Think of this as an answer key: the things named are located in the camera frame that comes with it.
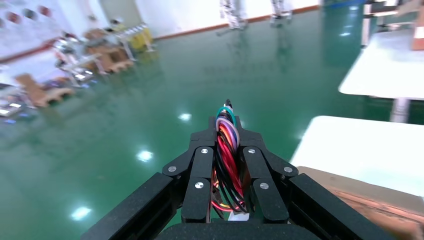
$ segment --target wooden pallet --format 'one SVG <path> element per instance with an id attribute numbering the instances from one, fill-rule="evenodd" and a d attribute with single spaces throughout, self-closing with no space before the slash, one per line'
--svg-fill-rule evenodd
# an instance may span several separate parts
<path id="1" fill-rule="evenodd" d="M 53 88 L 45 92 L 45 96 L 37 100 L 31 99 L 36 107 L 48 107 L 51 102 L 61 102 L 64 96 L 72 95 L 75 91 L 71 88 Z"/>
<path id="2" fill-rule="evenodd" d="M 121 71 L 127 70 L 133 65 L 134 63 L 131 60 L 120 61 L 107 68 L 106 72 L 120 73 Z"/>

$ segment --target wall baseboard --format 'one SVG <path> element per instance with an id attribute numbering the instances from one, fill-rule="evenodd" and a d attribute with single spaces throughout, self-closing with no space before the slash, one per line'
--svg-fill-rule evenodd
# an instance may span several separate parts
<path id="1" fill-rule="evenodd" d="M 314 11 L 314 10 L 318 10 L 320 9 L 319 5 L 314 5 L 314 6 L 307 6 L 307 7 L 303 7 L 303 8 L 298 8 L 295 9 L 293 11 L 294 14 L 301 14 L 301 13 L 305 13 L 305 12 L 309 12 L 309 11 Z M 270 15 L 265 15 L 265 16 L 258 16 L 258 17 L 253 17 L 253 18 L 249 18 L 247 21 L 249 23 L 255 23 L 255 22 L 260 22 L 260 21 L 265 21 L 270 19 Z M 227 27 L 228 24 L 219 24 L 219 25 L 214 25 L 214 26 L 209 26 L 209 27 L 204 27 L 204 28 L 200 28 L 200 29 L 195 29 L 195 30 L 190 30 L 190 31 L 184 31 L 184 32 L 179 32 L 179 33 L 175 33 L 175 34 L 170 34 L 170 35 L 166 35 L 166 36 L 160 36 L 160 37 L 156 37 L 155 40 L 162 40 L 162 39 L 170 39 L 170 38 L 174 38 L 174 37 L 179 37 L 179 36 L 184 36 L 184 35 L 189 35 L 189 34 L 196 34 L 196 33 L 201 33 L 201 32 L 206 32 L 206 31 L 211 31 L 211 30 L 215 30 L 215 29 L 220 29 L 220 28 L 224 28 Z M 43 51 L 46 51 L 50 49 L 49 44 L 45 44 L 43 46 L 25 51 L 25 52 L 21 52 L 19 54 L 16 55 L 12 55 L 12 56 L 7 56 L 4 58 L 0 59 L 0 64 L 7 64 L 9 62 L 21 59 L 21 58 L 25 58 L 34 54 L 38 54 L 41 53 Z"/>
<path id="2" fill-rule="evenodd" d="M 11 56 L 6 56 L 4 58 L 0 58 L 0 64 L 7 64 L 10 63 L 12 61 L 21 59 L 21 58 L 25 58 L 34 54 L 38 54 L 44 51 L 49 50 L 52 47 L 52 43 L 56 40 L 56 38 L 48 40 L 45 42 L 45 44 L 43 44 L 42 46 L 39 46 L 37 48 L 34 49 L 30 49 L 28 51 L 24 51 L 15 55 L 11 55 Z"/>
<path id="3" fill-rule="evenodd" d="M 298 8 L 298 9 L 293 10 L 293 14 L 301 14 L 301 13 L 314 11 L 314 10 L 318 10 L 318 9 L 320 9 L 319 5 L 307 6 L 307 7 L 302 7 L 302 8 Z M 271 17 L 271 15 L 252 17 L 252 18 L 247 19 L 247 21 L 249 23 L 255 23 L 255 22 L 269 20 L 270 17 Z M 180 36 L 185 36 L 185 35 L 190 35 L 190 34 L 197 34 L 197 33 L 201 33 L 201 32 L 216 30 L 216 29 L 227 27 L 227 26 L 228 26 L 227 23 L 218 24 L 218 25 L 208 26 L 208 27 L 194 29 L 194 30 L 190 30 L 190 31 L 183 31 L 183 32 L 175 33 L 175 34 L 155 37 L 154 39 L 155 40 L 170 39 L 170 38 L 175 38 L 175 37 L 180 37 Z"/>

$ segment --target green wire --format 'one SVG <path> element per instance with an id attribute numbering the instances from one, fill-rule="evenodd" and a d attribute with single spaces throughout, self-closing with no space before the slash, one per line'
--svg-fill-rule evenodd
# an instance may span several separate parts
<path id="1" fill-rule="evenodd" d="M 226 111 L 229 113 L 229 115 L 231 116 L 232 122 L 234 123 L 234 127 L 236 127 L 236 128 L 237 128 L 236 116 L 234 116 L 233 111 L 231 111 L 228 107 L 226 107 L 226 106 L 221 107 L 221 108 L 218 110 L 218 113 L 216 114 L 216 117 L 218 118 L 218 116 L 220 115 L 220 113 L 221 113 L 223 110 L 226 110 Z"/>

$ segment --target white wall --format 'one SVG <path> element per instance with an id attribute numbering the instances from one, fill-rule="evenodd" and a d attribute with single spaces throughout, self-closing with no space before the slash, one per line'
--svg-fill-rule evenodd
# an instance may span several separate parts
<path id="1" fill-rule="evenodd" d="M 109 25 L 99 0 L 57 0 L 58 4 L 71 25 L 70 32 L 81 37 L 93 28 L 104 28 Z M 89 21 L 88 16 L 94 15 L 97 24 Z"/>
<path id="2" fill-rule="evenodd" d="M 220 0 L 135 0 L 154 37 L 207 28 L 226 21 L 220 17 Z M 272 13 L 271 0 L 241 0 L 245 18 Z M 320 5 L 320 0 L 291 0 L 293 9 Z"/>
<path id="3" fill-rule="evenodd" d="M 39 14 L 39 6 L 49 8 L 51 17 Z M 24 9 L 35 11 L 37 19 L 23 17 Z M 15 24 L 7 21 L 5 16 L 8 12 L 19 15 L 22 22 Z M 5 28 L 0 29 L 0 59 L 37 48 L 45 41 L 58 37 L 62 31 L 71 29 L 57 0 L 31 0 L 22 4 L 9 4 L 0 8 L 0 16 L 5 22 Z"/>

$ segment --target black metal plate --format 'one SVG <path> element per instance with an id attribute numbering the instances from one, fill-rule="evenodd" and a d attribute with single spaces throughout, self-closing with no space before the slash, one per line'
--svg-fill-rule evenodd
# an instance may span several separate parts
<path id="1" fill-rule="evenodd" d="M 164 230 L 156 240 L 320 240 L 310 231 L 291 224 L 248 222 L 181 223 Z"/>

